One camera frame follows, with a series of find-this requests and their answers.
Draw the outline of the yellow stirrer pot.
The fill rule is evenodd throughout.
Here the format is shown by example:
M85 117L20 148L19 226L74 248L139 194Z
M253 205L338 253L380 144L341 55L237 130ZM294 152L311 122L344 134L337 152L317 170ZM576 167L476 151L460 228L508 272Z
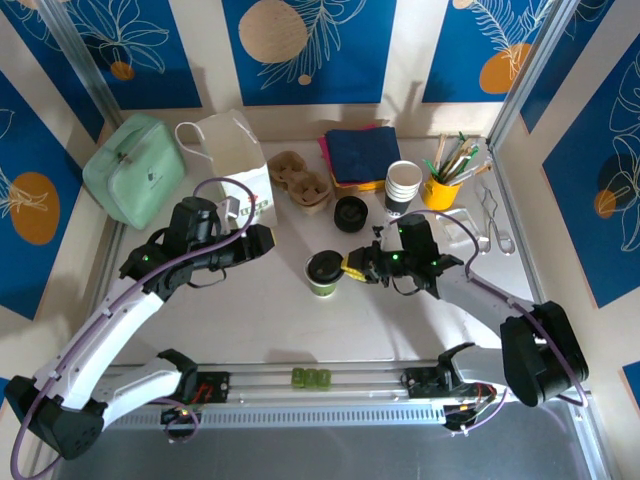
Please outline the yellow stirrer pot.
M431 176L424 184L422 201L427 209L445 211L453 205L461 186L444 185Z

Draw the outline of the aluminium corner post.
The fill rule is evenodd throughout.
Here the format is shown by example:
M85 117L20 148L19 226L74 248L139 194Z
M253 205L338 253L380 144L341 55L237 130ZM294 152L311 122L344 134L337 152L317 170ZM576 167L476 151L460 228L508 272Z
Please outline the aluminium corner post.
M551 11L541 26L494 125L486 136L487 148L492 156L496 155L512 124L519 116L522 105L529 97L578 3L579 0L554 0Z
M58 0L34 0L39 15L112 129L123 123L120 108L64 5Z

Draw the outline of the paper wrapped stirrer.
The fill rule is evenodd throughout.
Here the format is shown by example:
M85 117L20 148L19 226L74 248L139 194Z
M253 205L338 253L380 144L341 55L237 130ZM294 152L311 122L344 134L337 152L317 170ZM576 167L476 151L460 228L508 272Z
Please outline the paper wrapped stirrer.
M483 173L486 173L486 172L490 171L492 169L492 167L493 167L493 163L492 162L485 162L482 165L478 165L478 166L474 167L473 169L471 169L471 170L469 170L469 171L467 171L467 172L465 172L465 173L463 173L463 174L461 174L459 176L456 176L453 179L453 181L450 183L450 185L453 186L453 185L457 185L457 184L463 183L464 181L466 181L469 178L472 178L472 177L474 177L476 175L480 175L480 174L483 174Z

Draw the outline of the paper cup stack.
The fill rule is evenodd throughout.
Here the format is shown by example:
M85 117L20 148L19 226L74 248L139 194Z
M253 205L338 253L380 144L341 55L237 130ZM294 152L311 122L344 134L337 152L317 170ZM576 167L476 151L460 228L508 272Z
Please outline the paper cup stack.
M404 215L422 184L421 168L410 161L392 163L385 179L385 210L391 217Z

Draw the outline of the white printed paper bag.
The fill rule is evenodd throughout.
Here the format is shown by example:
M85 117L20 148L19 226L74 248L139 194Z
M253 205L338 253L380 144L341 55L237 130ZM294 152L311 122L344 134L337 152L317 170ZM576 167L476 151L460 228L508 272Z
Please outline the white printed paper bag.
M209 165L214 177L243 184L213 183L204 191L214 201L231 196L239 200L240 223L254 209L253 222L277 225L273 192L260 142L244 115L238 110L211 115L197 122L180 122L174 137L182 150L197 155Z

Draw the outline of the yellow napkin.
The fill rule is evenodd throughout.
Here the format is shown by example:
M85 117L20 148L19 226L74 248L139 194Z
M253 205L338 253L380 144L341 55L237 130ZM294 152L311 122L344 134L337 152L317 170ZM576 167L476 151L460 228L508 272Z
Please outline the yellow napkin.
M371 182L339 182L334 174L330 175L334 188L338 191L353 191L357 193L375 193L383 191L385 188L384 180L376 180Z

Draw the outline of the blue floral wall poster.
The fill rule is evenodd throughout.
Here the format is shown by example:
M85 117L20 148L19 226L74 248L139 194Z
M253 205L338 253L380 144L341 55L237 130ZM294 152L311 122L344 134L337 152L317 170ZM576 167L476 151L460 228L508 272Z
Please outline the blue floral wall poster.
M58 0L122 110L202 106L169 0ZM35 0L4 13L70 105L87 96Z
M543 169L596 305L640 287L640 34Z
M449 0L422 101L503 101L554 3Z
M76 162L0 72L0 306L35 318L80 189Z
M579 0L521 107L520 116L528 134L535 129L613 3L614 0Z
M397 0L222 0L246 106L374 104Z

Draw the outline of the black coffee cup lid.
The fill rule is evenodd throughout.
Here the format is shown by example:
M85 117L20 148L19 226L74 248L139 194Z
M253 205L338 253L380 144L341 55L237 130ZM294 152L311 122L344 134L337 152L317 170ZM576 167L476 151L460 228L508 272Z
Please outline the black coffee cup lid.
M309 258L305 274L317 284L333 284L343 275L342 262L343 256L339 252L324 250Z

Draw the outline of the mint green zip pouch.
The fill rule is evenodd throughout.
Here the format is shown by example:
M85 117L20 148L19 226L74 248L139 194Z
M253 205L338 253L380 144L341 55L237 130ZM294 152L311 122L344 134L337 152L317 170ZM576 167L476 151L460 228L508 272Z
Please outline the mint green zip pouch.
M83 181L114 220L145 229L186 174L174 135L150 115L128 118L85 165Z

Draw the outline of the metal tongs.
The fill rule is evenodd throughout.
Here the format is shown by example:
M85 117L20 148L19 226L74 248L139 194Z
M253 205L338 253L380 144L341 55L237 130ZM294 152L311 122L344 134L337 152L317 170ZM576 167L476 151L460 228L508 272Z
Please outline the metal tongs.
M487 254L493 245L506 256L516 252L516 245L507 231L501 231L496 222L498 203L491 189L480 179L476 182L476 194L483 210L485 235L480 241L480 252Z

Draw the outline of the black cup lid stack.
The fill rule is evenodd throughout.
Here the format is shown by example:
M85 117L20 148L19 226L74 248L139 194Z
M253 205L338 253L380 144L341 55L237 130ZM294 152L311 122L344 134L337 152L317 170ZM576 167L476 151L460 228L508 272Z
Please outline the black cup lid stack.
M360 231L368 216L366 203L355 196L340 198L334 208L334 224L342 232L356 233Z

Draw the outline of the green tipped stirrer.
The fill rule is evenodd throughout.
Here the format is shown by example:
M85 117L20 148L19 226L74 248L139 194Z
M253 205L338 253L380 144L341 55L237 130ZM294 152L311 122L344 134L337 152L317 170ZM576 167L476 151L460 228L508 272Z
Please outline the green tipped stirrer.
M459 132L458 137L456 139L456 143L447 156L446 165L449 165L455 159L455 157L458 154L458 151L463 146L465 141L466 141L466 136L462 132Z

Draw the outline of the green paper coffee cup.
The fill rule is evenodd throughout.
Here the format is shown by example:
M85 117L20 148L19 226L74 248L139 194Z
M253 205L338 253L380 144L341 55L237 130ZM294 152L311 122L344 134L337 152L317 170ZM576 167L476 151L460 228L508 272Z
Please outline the green paper coffee cup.
M331 296L335 292L339 281L339 279L334 279L331 281L318 281L312 277L308 277L307 280L311 292L315 296L320 298L327 298Z

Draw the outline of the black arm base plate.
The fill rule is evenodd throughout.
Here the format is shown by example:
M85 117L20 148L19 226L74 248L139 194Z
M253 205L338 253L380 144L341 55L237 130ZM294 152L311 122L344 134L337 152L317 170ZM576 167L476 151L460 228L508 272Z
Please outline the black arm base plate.
M224 404L230 389L230 374L226 371L199 372L195 386L187 397L193 405Z
M465 383L457 373L438 367L407 368L402 373L401 383L411 399L457 398L480 401L496 394L491 385Z

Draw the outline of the blue napkin stack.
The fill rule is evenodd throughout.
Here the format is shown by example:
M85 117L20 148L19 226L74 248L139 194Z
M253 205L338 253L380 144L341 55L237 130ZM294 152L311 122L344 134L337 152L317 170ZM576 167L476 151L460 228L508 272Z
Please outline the blue napkin stack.
M324 138L338 183L384 180L389 166L401 159L394 127L333 129Z

